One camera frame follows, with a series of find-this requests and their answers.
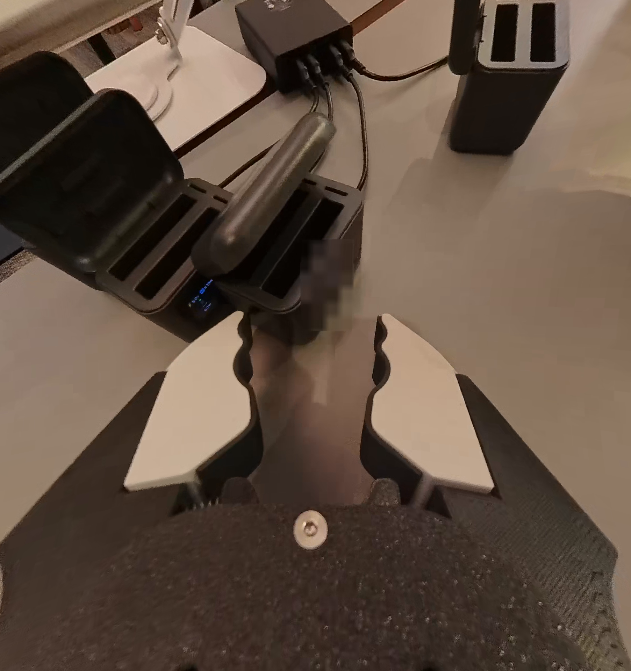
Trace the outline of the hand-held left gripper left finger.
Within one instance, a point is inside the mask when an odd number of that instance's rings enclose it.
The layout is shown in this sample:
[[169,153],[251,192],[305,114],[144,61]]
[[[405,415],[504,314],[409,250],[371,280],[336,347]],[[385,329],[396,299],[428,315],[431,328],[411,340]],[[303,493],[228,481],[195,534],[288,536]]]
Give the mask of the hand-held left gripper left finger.
[[253,473],[263,443],[252,344],[250,316],[235,311],[169,365],[127,471],[127,491],[176,484],[214,491]]

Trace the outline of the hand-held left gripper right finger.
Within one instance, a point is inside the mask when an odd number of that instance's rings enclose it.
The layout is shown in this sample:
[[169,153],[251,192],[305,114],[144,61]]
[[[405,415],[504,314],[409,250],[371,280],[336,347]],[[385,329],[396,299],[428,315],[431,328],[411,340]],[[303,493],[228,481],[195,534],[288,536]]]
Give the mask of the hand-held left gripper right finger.
[[399,502],[426,506],[438,487],[487,496],[495,483],[457,373],[436,348],[394,316],[378,316],[373,388],[360,461],[397,485]]

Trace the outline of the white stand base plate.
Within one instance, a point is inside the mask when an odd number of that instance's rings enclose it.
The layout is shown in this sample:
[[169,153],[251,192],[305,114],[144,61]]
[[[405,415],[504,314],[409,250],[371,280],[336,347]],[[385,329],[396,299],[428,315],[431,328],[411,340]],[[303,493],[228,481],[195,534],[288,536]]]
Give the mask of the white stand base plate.
[[182,60],[156,37],[85,78],[94,93],[128,92],[171,150],[194,138],[262,89],[266,73],[244,55],[193,26],[179,43]]

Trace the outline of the black power adapter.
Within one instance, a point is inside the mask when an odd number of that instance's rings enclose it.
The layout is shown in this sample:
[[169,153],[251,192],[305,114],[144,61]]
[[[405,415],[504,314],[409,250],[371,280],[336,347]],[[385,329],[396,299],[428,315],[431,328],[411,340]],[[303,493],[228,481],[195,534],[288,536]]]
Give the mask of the black power adapter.
[[243,1],[236,18],[248,50],[283,94],[302,88],[298,63],[337,72],[330,46],[353,45],[353,29],[327,1]]

